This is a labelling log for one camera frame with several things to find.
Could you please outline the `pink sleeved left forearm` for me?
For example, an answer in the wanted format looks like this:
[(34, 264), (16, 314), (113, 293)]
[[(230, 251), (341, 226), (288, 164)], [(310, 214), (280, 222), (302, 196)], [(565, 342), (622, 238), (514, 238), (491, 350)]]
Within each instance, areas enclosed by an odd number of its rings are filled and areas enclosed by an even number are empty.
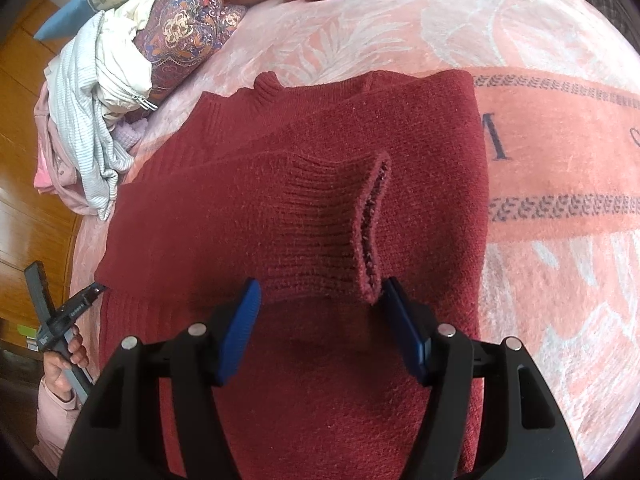
[(36, 423), (37, 443), (32, 448), (32, 452), (54, 476), (58, 475), (65, 445), (81, 408), (82, 404), (78, 402), (75, 393), (72, 393), (70, 400), (64, 402), (48, 388), (44, 379), (40, 380)]

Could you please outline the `person's left hand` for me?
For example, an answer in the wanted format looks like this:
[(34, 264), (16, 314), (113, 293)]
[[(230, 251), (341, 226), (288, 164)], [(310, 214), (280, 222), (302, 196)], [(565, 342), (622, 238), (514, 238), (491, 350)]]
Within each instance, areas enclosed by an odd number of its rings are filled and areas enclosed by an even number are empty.
[(76, 325), (72, 328), (72, 334), (67, 345), (67, 351), (70, 352), (68, 359), (55, 351), (43, 353), (44, 384), (62, 402), (68, 402), (73, 397), (73, 387), (65, 375), (66, 370), (71, 370), (73, 365), (85, 370), (89, 365), (87, 349)]

